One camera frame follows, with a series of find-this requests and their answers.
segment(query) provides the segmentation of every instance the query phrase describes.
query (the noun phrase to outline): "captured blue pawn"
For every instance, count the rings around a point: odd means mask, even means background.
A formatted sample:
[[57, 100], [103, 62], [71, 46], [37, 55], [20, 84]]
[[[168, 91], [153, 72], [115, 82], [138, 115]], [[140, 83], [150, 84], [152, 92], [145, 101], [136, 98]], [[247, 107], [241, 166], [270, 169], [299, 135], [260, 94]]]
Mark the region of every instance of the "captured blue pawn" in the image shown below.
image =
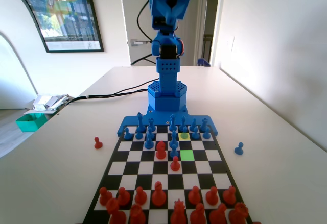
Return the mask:
[[129, 133], [129, 129], [126, 127], [125, 128], [125, 135], [124, 135], [124, 139], [125, 140], [130, 140], [133, 137], [133, 135], [131, 133]]
[[145, 142], [144, 147], [146, 149], [151, 149], [151, 148], [154, 147], [154, 143], [153, 143], [153, 141], [152, 141], [151, 136], [149, 135], [149, 133], [147, 134], [147, 141]]
[[243, 154], [243, 149], [242, 149], [242, 147], [243, 147], [243, 143], [242, 142], [240, 142], [239, 143], [239, 146], [238, 147], [235, 147], [235, 153], [236, 154], [238, 154], [238, 155], [242, 155]]
[[194, 131], [194, 128], [196, 127], [196, 118], [193, 119], [192, 125], [190, 126], [190, 131]]
[[169, 153], [169, 156], [170, 156], [171, 158], [173, 158], [174, 156], [178, 156], [178, 151], [176, 151], [176, 148], [177, 148], [176, 145], [173, 145], [173, 146], [172, 146], [172, 150], [171, 150], [170, 153]]
[[200, 138], [199, 129], [197, 127], [194, 128], [194, 132], [192, 133], [192, 138], [194, 140], [197, 140]]
[[204, 138], [204, 139], [210, 139], [210, 137], [211, 137], [211, 135], [210, 135], [210, 128], [207, 127], [207, 128], [206, 128], [206, 131], [205, 131], [204, 134], [203, 134], [203, 138]]

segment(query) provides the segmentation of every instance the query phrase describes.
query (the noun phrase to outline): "black square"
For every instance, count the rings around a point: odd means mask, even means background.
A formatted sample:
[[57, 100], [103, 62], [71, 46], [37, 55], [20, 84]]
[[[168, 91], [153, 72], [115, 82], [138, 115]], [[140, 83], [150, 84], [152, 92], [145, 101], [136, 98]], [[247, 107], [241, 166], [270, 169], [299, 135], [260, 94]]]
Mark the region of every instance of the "black square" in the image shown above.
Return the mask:
[[210, 189], [212, 186], [216, 186], [212, 174], [198, 174], [198, 178], [201, 189]]
[[168, 175], [168, 189], [184, 189], [183, 175]]
[[153, 174], [167, 174], [167, 173], [168, 173], [167, 161], [153, 162]]
[[151, 190], [151, 184], [152, 184], [151, 174], [137, 175], [135, 189], [137, 187], [143, 187], [143, 190]]
[[209, 161], [209, 165], [213, 174], [227, 174], [223, 161]]
[[196, 166], [194, 161], [182, 161], [181, 167], [183, 174], [196, 174]]
[[118, 190], [122, 176], [123, 175], [106, 175], [100, 185], [101, 187], [106, 187], [108, 191]]
[[180, 141], [179, 148], [181, 150], [192, 150], [192, 145], [190, 141]]
[[[148, 196], [148, 197], [152, 198], [152, 194], [154, 193], [154, 191], [155, 190], [151, 190], [151, 196]], [[151, 200], [150, 201], [150, 210], [153, 210], [153, 209], [155, 209], [155, 210], [165, 210], [165, 209], [168, 209], [168, 199], [167, 199], [167, 197], [168, 197], [168, 191], [167, 190], [163, 190], [163, 191], [166, 194], [166, 201], [165, 201], [165, 203], [162, 206], [155, 206], [153, 204], [152, 200]]]
[[113, 162], [126, 162], [129, 151], [113, 151], [111, 159]]
[[154, 161], [155, 151], [142, 151], [141, 161]]
[[208, 161], [205, 150], [193, 150], [195, 161]]
[[137, 175], [139, 162], [126, 162], [124, 175]]

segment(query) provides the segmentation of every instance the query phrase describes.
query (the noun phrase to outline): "green box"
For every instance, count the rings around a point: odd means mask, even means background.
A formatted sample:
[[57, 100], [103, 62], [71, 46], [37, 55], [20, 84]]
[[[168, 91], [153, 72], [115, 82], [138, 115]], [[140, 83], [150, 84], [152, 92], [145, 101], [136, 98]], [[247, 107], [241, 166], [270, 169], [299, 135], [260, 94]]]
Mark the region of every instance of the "green box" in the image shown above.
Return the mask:
[[23, 132], [35, 132], [44, 125], [45, 122], [47, 122], [47, 119], [44, 113], [25, 114], [23, 117], [16, 120], [18, 127]]

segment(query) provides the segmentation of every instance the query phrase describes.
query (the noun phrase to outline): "red pawn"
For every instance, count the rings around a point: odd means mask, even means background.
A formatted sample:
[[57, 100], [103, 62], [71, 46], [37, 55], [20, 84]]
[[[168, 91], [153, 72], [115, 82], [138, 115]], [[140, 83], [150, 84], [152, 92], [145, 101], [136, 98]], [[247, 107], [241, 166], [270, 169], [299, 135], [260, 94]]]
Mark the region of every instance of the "red pawn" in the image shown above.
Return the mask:
[[126, 221], [126, 215], [123, 211], [119, 211], [118, 201], [112, 198], [106, 205], [107, 211], [111, 214], [110, 224], [122, 224]]
[[211, 224], [226, 224], [225, 210], [227, 209], [224, 203], [218, 206], [217, 210], [210, 212], [209, 220]]
[[201, 196], [199, 193], [199, 188], [197, 186], [194, 186], [192, 191], [189, 192], [189, 201], [193, 205], [197, 205], [201, 201]]
[[211, 187], [210, 191], [206, 193], [205, 199], [210, 205], [218, 203], [217, 188]]
[[137, 187], [135, 202], [139, 205], [143, 205], [147, 200], [147, 194], [143, 191], [142, 187]]
[[129, 192], [125, 190], [124, 187], [118, 189], [118, 204], [119, 205], [126, 205], [131, 198]]
[[223, 199], [226, 203], [233, 205], [236, 202], [236, 188], [234, 186], [230, 186], [228, 190], [223, 192]]
[[158, 159], [164, 159], [166, 157], [165, 147], [166, 147], [166, 145], [163, 141], [158, 143], [157, 152], [155, 154]]
[[131, 217], [129, 219], [129, 224], [145, 224], [146, 222], [145, 214], [140, 205], [132, 205], [129, 215]]
[[181, 200], [175, 201], [174, 212], [170, 216], [171, 224], [186, 224], [186, 216], [184, 214], [184, 202]]
[[105, 206], [107, 202], [112, 199], [112, 193], [107, 191], [107, 188], [102, 187], [100, 188], [100, 204]]
[[206, 224], [203, 203], [198, 203], [190, 216], [191, 224]]
[[244, 203], [235, 204], [235, 209], [228, 214], [230, 224], [246, 224], [245, 218], [249, 215], [249, 209]]
[[170, 164], [170, 169], [172, 169], [172, 171], [178, 171], [179, 168], [180, 168], [180, 164], [178, 163], [178, 157], [174, 156], [173, 162]]
[[165, 192], [162, 190], [161, 182], [156, 182], [154, 188], [155, 191], [153, 192], [151, 197], [152, 203], [155, 206], [162, 206], [166, 202], [167, 197]]
[[98, 137], [95, 137], [95, 138], [94, 138], [94, 141], [96, 142], [96, 143], [94, 144], [94, 147], [95, 147], [96, 149], [102, 148], [103, 143], [99, 141], [99, 138], [98, 138]]

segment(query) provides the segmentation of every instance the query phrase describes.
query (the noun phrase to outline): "white wall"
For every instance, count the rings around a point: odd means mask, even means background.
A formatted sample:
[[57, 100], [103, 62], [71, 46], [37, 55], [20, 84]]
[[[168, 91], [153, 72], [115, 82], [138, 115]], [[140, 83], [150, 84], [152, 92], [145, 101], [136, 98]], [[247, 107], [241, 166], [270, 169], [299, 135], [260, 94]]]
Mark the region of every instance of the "white wall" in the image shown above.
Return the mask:
[[93, 0], [105, 52], [47, 53], [21, 0], [0, 0], [0, 32], [11, 41], [38, 93], [77, 96], [115, 66], [130, 64], [121, 0]]
[[223, 70], [325, 148], [326, 9], [327, 0], [223, 0], [215, 56]]

